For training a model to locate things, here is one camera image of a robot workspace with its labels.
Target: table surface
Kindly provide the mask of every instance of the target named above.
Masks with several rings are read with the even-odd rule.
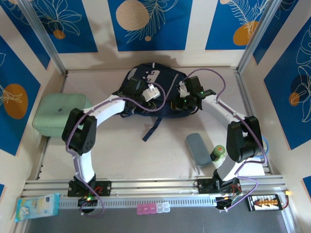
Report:
[[[193,68],[180,68],[188,74]],[[227,88],[221,99],[236,111],[245,109],[231,68],[217,68],[226,80]],[[127,69],[70,72],[65,93],[83,93],[97,104],[119,89]],[[223,83],[214,73],[198,71],[204,89],[219,92]],[[185,139],[199,133],[208,151],[213,145],[224,145],[226,129],[206,112],[175,119],[163,119],[147,142],[143,136],[153,126],[155,118],[113,116],[97,128],[96,143],[92,149],[93,168],[98,179],[178,178],[197,176]],[[212,176],[217,164],[201,169],[202,176]],[[72,179],[74,167],[71,155],[65,151],[60,138],[51,138],[47,147],[40,178],[42,180]]]

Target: black mount bracket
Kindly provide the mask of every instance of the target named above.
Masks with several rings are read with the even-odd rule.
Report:
[[[96,176],[88,183],[93,189],[100,188],[101,192],[98,193],[100,197],[109,197],[111,193],[111,181],[97,181]],[[90,190],[76,177],[73,177],[73,181],[69,181],[68,197],[84,197],[88,194],[94,195]]]
[[[240,186],[240,180],[238,178],[222,182],[213,177],[211,179],[197,179],[196,182],[199,194],[231,193],[231,185]]]

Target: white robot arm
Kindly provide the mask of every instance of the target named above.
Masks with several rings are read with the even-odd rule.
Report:
[[[180,82],[179,86],[180,96],[172,104],[175,109],[185,110],[197,107],[211,114],[227,129],[226,149],[228,156],[214,171],[213,180],[210,181],[211,187],[207,187],[208,185],[205,187],[207,187],[207,192],[215,192],[228,187],[235,180],[236,173],[244,161],[256,156],[260,151],[254,137],[238,118],[247,123],[262,145],[259,121],[254,116],[245,117],[236,112],[223,103],[212,90],[204,90],[197,76]]]
[[[133,85],[137,85],[137,82],[137,80],[134,80]],[[126,94],[125,97],[131,99],[136,97],[135,100],[141,104],[159,96],[159,91],[153,86],[150,86],[144,91],[140,90],[140,92],[140,95],[137,95],[137,93],[132,95],[126,90],[119,90],[119,92],[114,93],[107,100],[92,108],[82,111],[74,109],[70,113],[62,139],[67,142],[69,135],[74,131],[74,135],[69,142],[69,148],[77,152],[77,157],[74,159],[76,170],[74,182],[82,189],[88,190],[84,186],[84,183],[87,183],[93,189],[95,187],[96,176],[92,167],[91,148],[95,143],[96,128],[109,117],[118,113],[131,111],[134,107],[129,104],[129,101],[122,100],[120,98],[120,93],[122,93],[122,96]],[[237,183],[235,175],[237,169],[246,159],[257,155],[259,147],[254,141],[254,138],[249,135],[247,129],[228,110],[232,111],[234,115],[238,115],[240,118],[244,119],[262,144],[259,122],[254,116],[245,117],[231,109],[221,102],[220,99],[217,99],[216,93],[212,90],[204,91],[196,76],[188,78],[185,83],[180,83],[180,96],[172,101],[173,109],[187,110],[193,109],[194,107],[208,112],[227,128],[226,149],[228,156],[223,164],[214,171],[212,179],[206,179],[204,183],[201,181],[205,187],[205,193],[230,192],[231,188],[229,190],[228,187],[233,183]],[[82,122],[83,128],[74,130],[76,122],[85,114],[87,114],[87,117]]]
[[[95,144],[96,128],[111,116],[129,112],[134,108],[134,105],[126,100],[126,98],[134,99],[142,105],[160,96],[158,88],[152,84],[144,89],[142,82],[131,78],[128,89],[123,89],[115,92],[108,99],[99,104],[84,110],[73,109],[67,120],[63,131],[62,139],[67,143],[69,136],[74,131],[74,134],[69,142],[69,149],[76,152],[74,156],[74,167],[76,182],[83,186],[83,183],[94,183],[96,180],[95,172],[92,167],[91,149]],[[74,129],[78,120],[86,115],[82,122],[82,128]]]

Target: circuit board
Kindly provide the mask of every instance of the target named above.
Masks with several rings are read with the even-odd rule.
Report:
[[[249,211],[283,210],[277,194],[272,195],[250,195],[246,199]]]

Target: wet wipes package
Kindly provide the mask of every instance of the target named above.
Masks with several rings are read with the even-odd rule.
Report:
[[[58,214],[59,193],[33,199],[19,199],[15,222],[27,218],[48,217]]]

